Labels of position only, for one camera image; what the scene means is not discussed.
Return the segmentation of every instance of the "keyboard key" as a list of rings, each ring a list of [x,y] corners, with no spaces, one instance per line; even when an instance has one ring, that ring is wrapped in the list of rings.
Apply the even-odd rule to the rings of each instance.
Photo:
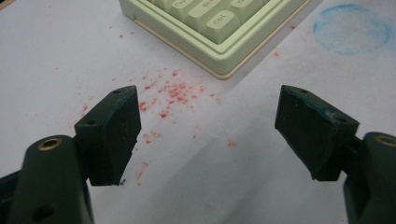
[[[190,28],[201,32],[201,28],[215,16],[219,10],[228,6],[231,0],[204,0],[194,7],[187,15],[186,23]]]
[[[231,11],[222,10],[206,23],[202,30],[202,35],[215,44],[221,44],[240,26],[241,22]]]
[[[242,23],[245,23],[263,5],[262,0],[233,0],[227,10],[233,12]]]
[[[150,2],[164,11],[168,11],[175,0],[150,0]]]
[[[199,2],[196,0],[176,0],[168,13],[180,21],[184,21],[189,11]]]

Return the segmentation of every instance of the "keyboard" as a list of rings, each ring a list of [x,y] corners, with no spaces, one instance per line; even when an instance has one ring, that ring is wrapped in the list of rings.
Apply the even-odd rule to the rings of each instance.
[[[120,7],[126,17],[225,79],[310,1],[120,0]]]

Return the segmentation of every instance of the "keyboard frame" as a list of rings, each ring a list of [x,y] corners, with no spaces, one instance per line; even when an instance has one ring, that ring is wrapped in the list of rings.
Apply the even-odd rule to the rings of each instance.
[[[120,0],[123,15],[219,79],[231,77],[312,0],[270,1],[223,43],[216,45],[147,0]]]

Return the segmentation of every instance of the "blue stain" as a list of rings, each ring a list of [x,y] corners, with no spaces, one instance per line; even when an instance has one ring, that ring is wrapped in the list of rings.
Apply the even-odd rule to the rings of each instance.
[[[386,45],[390,25],[368,8],[355,4],[330,7],[318,15],[315,39],[325,49],[342,55],[372,52]]]

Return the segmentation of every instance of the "red powder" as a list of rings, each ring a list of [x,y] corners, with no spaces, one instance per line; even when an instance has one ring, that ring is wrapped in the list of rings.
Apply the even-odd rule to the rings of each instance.
[[[157,104],[157,102],[158,102],[158,99],[157,99],[157,98],[153,98],[153,99],[151,100],[151,104],[152,104],[152,105]]]
[[[151,137],[148,134],[143,134],[143,138],[146,141],[146,144],[150,144],[151,143]]]
[[[163,111],[160,113],[161,118],[165,119],[166,117],[168,117],[168,112],[167,111]]]
[[[149,167],[149,163],[146,161],[142,161],[142,168],[147,168]]]
[[[205,87],[205,86],[200,86],[200,87],[199,87],[199,91],[200,91],[200,92],[204,92],[205,90],[206,90],[206,87]]]
[[[140,104],[139,104],[139,109],[140,109],[140,111],[147,111],[148,108],[147,108],[147,106],[146,106],[146,102],[140,103]]]
[[[152,136],[153,136],[154,138],[162,137],[162,135],[161,135],[160,133],[151,132],[151,134],[152,134]]]
[[[228,147],[236,147],[236,146],[237,146],[237,144],[236,144],[236,142],[234,140],[229,140],[228,141]]]
[[[177,75],[178,75],[179,72],[180,72],[180,69],[175,70],[175,71],[172,73],[172,77],[177,77]]]
[[[142,165],[141,165],[140,169],[136,172],[136,175],[134,176],[136,178],[137,185],[139,187],[142,186],[142,175],[143,175],[143,172],[148,167],[149,167],[149,163],[146,162],[146,161],[142,161]]]
[[[88,109],[88,105],[84,105],[84,106],[82,107],[82,112],[87,111],[87,109]]]

